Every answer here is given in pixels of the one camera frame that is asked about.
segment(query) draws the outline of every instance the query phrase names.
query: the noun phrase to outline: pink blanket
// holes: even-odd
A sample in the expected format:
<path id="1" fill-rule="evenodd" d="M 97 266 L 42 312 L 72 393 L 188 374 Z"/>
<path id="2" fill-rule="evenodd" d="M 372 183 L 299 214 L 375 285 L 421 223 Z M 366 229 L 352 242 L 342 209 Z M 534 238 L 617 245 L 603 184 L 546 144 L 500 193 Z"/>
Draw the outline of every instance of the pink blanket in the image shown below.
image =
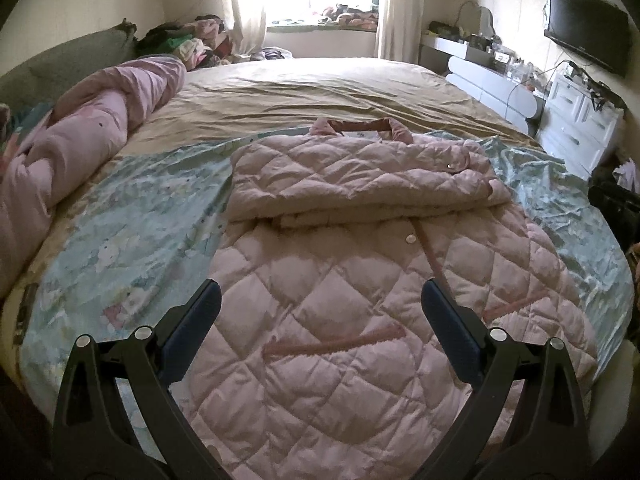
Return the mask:
<path id="1" fill-rule="evenodd" d="M 0 298 L 46 238 L 55 206 L 182 87 L 171 57 L 100 70 L 66 92 L 0 169 Z"/>

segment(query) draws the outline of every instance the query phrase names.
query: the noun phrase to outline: mattress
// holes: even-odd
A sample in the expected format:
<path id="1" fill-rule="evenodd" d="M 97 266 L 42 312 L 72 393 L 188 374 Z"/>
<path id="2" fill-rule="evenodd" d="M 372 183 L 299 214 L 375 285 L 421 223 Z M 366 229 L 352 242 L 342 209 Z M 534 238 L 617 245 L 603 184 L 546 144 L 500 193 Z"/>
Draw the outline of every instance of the mattress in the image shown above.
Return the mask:
<path id="1" fill-rule="evenodd" d="M 604 219 L 560 161 L 421 67 L 376 59 L 254 62 L 189 74 L 184 89 L 56 212 L 49 237 L 6 300 L 0 325 L 3 368 L 47 416 L 76 336 L 121 337 L 142 322 L 153 324 L 204 278 L 223 229 L 230 153 L 257 139 L 256 132 L 304 126 L 319 116 L 391 116 L 414 132 L 487 139 L 498 174 L 552 235 L 574 273 L 598 337 L 598 370 L 604 368 L 628 324 L 631 276 Z M 180 198 L 194 195 L 196 181 L 202 187 L 187 211 Z M 149 200 L 131 200 L 137 196 Z M 178 215 L 162 216 L 168 224 L 148 218 L 166 210 Z M 127 235 L 131 226 L 137 240 Z M 139 233 L 150 228 L 164 237 L 141 240 Z M 584 233 L 590 243 L 581 245 Z M 112 269 L 113 258 L 119 263 Z M 126 283 L 132 270 L 135 277 Z M 33 282 L 40 288 L 20 350 L 13 345 L 15 318 L 24 287 Z"/>
<path id="2" fill-rule="evenodd" d="M 264 136 L 307 131 L 265 132 L 126 156 L 91 190 L 65 247 L 40 280 L 19 353 L 25 390 L 49 420 L 79 334 L 100 341 L 125 338 L 142 324 L 153 326 L 171 306 L 186 302 L 206 277 L 225 228 L 230 155 Z M 457 138 L 447 132 L 432 135 Z M 611 251 L 613 234 L 561 161 L 532 148 L 507 146 L 498 137 L 479 142 L 498 176 L 513 187 L 514 199 L 554 235 L 594 325 L 600 373 L 622 342 L 633 299 L 624 256 Z M 579 228 L 567 230 L 566 216 Z M 174 396 L 188 402 L 181 387 L 175 385 Z M 121 383 L 120 391 L 140 443 L 159 458 L 130 388 Z"/>
<path id="3" fill-rule="evenodd" d="M 499 136 L 537 146 L 526 135 L 425 68 L 369 58 L 248 62 L 187 74 L 182 91 L 129 139 L 123 150 L 59 204 L 49 236 L 5 299 L 0 365 L 21 386 L 15 320 L 24 287 L 38 283 L 61 251 L 88 192 L 126 156 L 163 153 L 199 142 L 223 142 L 257 132 L 311 125 L 318 117 L 393 117 L 416 132 L 446 130 L 480 139 Z"/>

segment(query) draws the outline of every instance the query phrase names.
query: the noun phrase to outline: pink clothing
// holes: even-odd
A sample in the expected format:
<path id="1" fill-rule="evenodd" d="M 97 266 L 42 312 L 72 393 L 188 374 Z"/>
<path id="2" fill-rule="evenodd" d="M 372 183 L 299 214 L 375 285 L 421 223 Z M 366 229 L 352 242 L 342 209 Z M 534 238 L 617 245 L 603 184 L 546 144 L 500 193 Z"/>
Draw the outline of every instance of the pink clothing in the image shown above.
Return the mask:
<path id="1" fill-rule="evenodd" d="M 194 70 L 198 63 L 202 60 L 204 54 L 206 54 L 206 47 L 202 40 L 194 38 L 193 40 L 187 40 L 181 43 L 178 48 L 173 51 L 174 56 L 179 57 L 187 72 Z"/>
<path id="2" fill-rule="evenodd" d="M 105 68 L 67 91 L 21 144 L 0 182 L 0 298 L 49 231 L 55 206 L 182 87 L 171 57 Z"/>
<path id="3" fill-rule="evenodd" d="M 218 36 L 218 30 L 220 24 L 215 18 L 208 20 L 198 20 L 197 22 L 188 23 L 186 27 L 193 27 L 194 38 L 201 39 L 205 45 L 215 48 L 216 37 Z"/>
<path id="4" fill-rule="evenodd" d="M 395 140 L 335 135 L 353 129 Z M 323 120 L 312 133 L 232 155 L 229 224 L 210 268 L 222 311 L 183 409 L 234 478 L 415 473 L 470 393 L 420 306 L 434 276 L 516 340 L 562 338 L 588 390 L 596 351 L 576 288 L 478 144 L 412 136 L 393 120 Z"/>

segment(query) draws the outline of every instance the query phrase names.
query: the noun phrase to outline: gray headboard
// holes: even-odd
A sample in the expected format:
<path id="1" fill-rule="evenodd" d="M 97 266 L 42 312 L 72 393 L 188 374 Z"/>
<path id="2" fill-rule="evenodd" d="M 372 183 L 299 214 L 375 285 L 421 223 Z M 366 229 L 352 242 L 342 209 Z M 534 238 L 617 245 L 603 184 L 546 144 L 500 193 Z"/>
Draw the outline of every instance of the gray headboard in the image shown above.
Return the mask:
<path id="1" fill-rule="evenodd" d="M 135 32 L 124 21 L 41 52 L 0 76 L 0 103 L 18 111 L 56 101 L 93 72 L 134 59 Z"/>

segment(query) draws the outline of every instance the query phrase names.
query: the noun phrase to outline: wall-mounted tv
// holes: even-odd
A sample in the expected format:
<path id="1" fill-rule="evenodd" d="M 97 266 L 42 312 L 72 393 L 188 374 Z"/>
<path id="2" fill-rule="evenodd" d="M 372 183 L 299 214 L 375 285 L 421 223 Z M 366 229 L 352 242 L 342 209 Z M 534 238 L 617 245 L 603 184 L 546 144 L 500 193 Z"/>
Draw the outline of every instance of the wall-mounted tv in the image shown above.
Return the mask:
<path id="1" fill-rule="evenodd" d="M 618 75 L 626 75 L 631 32 L 624 10 L 605 0 L 547 0 L 545 36 Z"/>

